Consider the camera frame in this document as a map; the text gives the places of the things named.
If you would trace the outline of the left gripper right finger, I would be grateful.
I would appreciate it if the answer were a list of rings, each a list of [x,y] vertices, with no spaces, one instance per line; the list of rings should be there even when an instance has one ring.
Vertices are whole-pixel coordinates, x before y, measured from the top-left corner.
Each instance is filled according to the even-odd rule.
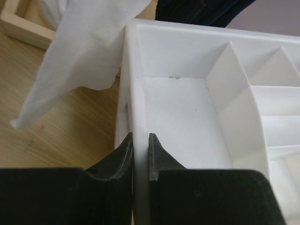
[[[149,135],[153,225],[284,225],[269,181],[255,170],[187,169]]]

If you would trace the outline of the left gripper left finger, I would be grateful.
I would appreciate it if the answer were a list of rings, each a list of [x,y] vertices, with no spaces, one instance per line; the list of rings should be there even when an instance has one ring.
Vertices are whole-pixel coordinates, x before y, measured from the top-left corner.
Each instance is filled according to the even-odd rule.
[[[3,225],[129,225],[132,222],[133,136],[88,169],[4,168]]]

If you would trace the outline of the white drawer organizer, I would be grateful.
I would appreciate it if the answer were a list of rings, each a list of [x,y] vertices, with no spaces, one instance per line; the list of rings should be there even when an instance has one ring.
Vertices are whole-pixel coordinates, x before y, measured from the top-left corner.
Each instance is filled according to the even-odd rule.
[[[134,146],[134,223],[151,225],[149,135],[187,169],[255,170],[300,222],[300,39],[133,19],[115,143]]]

